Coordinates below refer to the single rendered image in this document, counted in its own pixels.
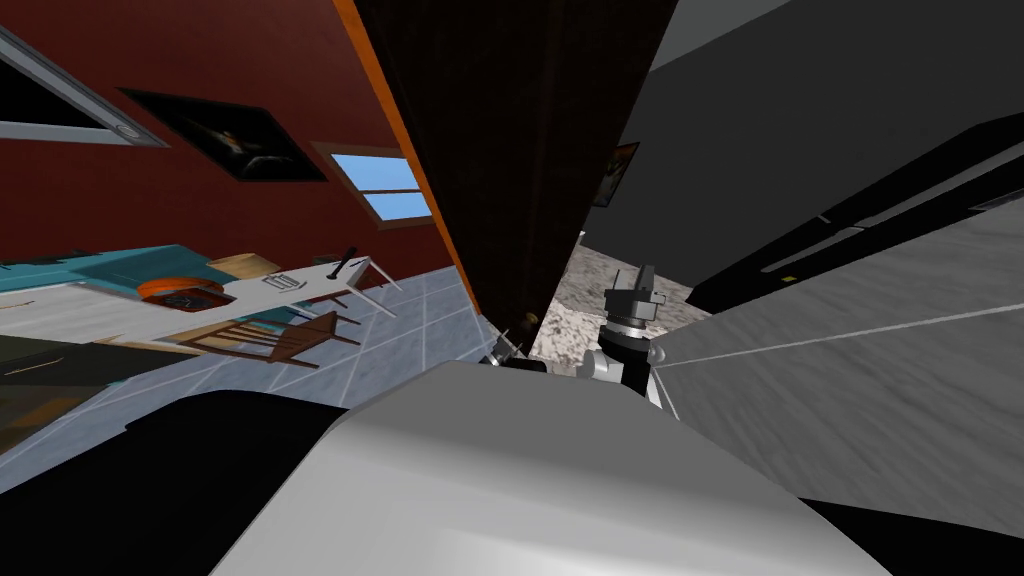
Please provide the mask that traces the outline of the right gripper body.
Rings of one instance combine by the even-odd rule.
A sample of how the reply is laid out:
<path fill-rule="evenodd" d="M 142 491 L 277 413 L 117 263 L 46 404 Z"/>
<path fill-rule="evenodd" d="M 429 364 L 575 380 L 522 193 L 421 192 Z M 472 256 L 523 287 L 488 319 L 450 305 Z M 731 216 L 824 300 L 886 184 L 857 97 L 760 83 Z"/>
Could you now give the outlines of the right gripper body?
<path fill-rule="evenodd" d="M 633 319 L 651 322 L 667 295 L 657 291 L 636 289 L 607 289 L 604 292 L 604 310 L 609 318 Z"/>

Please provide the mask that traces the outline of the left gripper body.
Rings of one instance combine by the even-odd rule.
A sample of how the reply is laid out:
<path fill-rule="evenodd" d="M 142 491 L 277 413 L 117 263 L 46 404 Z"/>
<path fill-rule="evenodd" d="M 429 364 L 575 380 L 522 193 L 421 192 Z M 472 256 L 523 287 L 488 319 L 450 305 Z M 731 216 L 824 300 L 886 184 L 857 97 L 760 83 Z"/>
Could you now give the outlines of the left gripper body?
<path fill-rule="evenodd" d="M 513 345 L 506 337 L 507 331 L 498 335 L 493 348 L 479 362 L 498 367 L 524 368 L 525 359 L 519 355 L 517 345 Z"/>

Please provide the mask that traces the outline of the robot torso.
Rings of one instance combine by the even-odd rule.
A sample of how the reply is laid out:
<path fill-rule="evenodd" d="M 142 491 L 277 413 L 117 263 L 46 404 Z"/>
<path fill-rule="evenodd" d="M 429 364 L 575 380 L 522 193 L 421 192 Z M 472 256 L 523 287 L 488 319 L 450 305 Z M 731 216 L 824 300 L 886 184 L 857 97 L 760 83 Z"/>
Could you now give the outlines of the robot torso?
<path fill-rule="evenodd" d="M 891 576 L 628 388 L 453 361 L 340 417 L 210 576 Z"/>

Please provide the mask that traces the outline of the dark brown door leaf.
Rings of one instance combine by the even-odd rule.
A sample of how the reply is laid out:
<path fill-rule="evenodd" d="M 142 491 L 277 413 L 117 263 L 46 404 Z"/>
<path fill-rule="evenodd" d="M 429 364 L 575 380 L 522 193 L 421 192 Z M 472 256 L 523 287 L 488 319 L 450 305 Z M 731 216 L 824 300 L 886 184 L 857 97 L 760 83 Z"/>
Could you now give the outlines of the dark brown door leaf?
<path fill-rule="evenodd" d="M 678 0 L 333 2 L 474 304 L 529 351 Z"/>

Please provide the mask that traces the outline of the brown wooden chair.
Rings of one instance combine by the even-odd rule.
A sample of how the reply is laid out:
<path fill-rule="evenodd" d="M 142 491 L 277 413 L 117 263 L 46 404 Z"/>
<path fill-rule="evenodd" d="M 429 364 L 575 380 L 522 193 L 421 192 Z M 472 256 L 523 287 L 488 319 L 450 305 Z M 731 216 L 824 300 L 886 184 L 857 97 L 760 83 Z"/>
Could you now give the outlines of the brown wooden chair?
<path fill-rule="evenodd" d="M 361 325 L 360 322 L 340 316 L 335 311 L 300 324 L 286 324 L 271 321 L 271 324 L 279 328 L 276 333 L 263 332 L 255 328 L 254 322 L 251 320 L 231 321 L 216 329 L 204 330 L 190 338 L 179 341 L 178 344 L 204 353 L 262 361 L 267 364 L 282 363 L 318 370 L 321 367 L 317 364 L 299 360 L 297 356 L 329 340 L 340 341 L 355 346 L 361 344 L 358 341 L 336 333 L 337 325 L 340 321 L 356 326 Z M 206 344 L 205 340 L 211 338 L 230 341 L 231 343 L 259 346 L 264 349 L 264 354 L 227 349 Z"/>

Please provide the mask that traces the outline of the teal sofa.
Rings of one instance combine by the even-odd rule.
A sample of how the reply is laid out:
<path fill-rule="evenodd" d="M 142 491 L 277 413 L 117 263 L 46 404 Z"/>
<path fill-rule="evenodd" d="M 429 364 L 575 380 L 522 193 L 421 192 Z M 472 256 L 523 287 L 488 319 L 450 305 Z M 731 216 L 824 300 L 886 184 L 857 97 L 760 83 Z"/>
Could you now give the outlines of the teal sofa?
<path fill-rule="evenodd" d="M 182 245 L 109 252 L 65 251 L 25 259 L 0 259 L 0 292 L 86 282 L 135 294 L 139 285 L 165 277 L 195 277 L 219 284 L 234 279 Z"/>

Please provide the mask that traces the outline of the white table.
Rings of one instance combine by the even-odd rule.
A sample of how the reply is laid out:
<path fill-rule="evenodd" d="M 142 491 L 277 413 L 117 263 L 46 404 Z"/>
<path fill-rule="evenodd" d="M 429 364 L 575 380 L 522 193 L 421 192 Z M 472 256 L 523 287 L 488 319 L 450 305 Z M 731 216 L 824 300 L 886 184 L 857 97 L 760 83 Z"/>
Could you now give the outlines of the white table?
<path fill-rule="evenodd" d="M 301 301 L 350 291 L 388 315 L 392 313 L 358 289 L 368 269 L 394 281 L 370 257 L 346 263 L 337 276 L 332 263 L 286 271 L 297 288 L 278 288 L 259 279 L 224 286 L 233 299 L 223 306 L 183 312 L 145 303 L 136 296 L 85 282 L 72 282 L 0 292 L 0 335 L 84 344 L 155 341 L 204 326 L 227 322 L 271 308 L 295 308 Z"/>

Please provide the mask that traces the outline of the grey framed dark window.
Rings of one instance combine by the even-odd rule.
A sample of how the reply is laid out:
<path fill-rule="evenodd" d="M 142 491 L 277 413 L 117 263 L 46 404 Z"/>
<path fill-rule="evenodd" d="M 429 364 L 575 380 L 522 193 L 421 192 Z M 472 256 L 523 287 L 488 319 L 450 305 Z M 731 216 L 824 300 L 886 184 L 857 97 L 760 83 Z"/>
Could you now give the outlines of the grey framed dark window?
<path fill-rule="evenodd" d="M 0 139 L 167 147 L 2 26 Z"/>

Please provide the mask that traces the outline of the small colourful wall picture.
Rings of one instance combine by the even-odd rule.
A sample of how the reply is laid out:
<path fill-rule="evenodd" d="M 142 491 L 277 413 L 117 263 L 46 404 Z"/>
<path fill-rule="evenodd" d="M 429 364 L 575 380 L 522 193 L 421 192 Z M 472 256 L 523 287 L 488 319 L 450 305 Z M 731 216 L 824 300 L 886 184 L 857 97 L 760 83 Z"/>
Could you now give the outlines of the small colourful wall picture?
<path fill-rule="evenodd" d="M 639 142 L 620 145 L 608 161 L 601 183 L 592 202 L 593 207 L 608 207 Z"/>

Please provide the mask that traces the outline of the blue window brown frame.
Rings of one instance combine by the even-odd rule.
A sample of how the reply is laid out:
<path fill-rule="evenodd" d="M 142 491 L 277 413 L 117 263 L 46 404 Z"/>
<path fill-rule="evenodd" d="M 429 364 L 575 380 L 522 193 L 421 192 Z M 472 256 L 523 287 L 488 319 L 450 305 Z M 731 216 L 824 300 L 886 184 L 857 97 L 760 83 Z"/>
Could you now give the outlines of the blue window brown frame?
<path fill-rule="evenodd" d="M 397 148 L 312 142 L 341 186 L 380 230 L 433 222 L 425 194 Z"/>

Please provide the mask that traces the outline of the dark framed wall picture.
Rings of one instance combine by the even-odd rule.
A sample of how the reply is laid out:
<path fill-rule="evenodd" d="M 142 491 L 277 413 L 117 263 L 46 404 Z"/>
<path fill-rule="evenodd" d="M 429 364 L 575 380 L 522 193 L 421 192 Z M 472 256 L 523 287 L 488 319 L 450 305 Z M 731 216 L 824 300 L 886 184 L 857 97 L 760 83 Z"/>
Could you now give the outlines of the dark framed wall picture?
<path fill-rule="evenodd" d="M 127 88 L 122 92 L 240 182 L 327 180 L 264 108 Z"/>

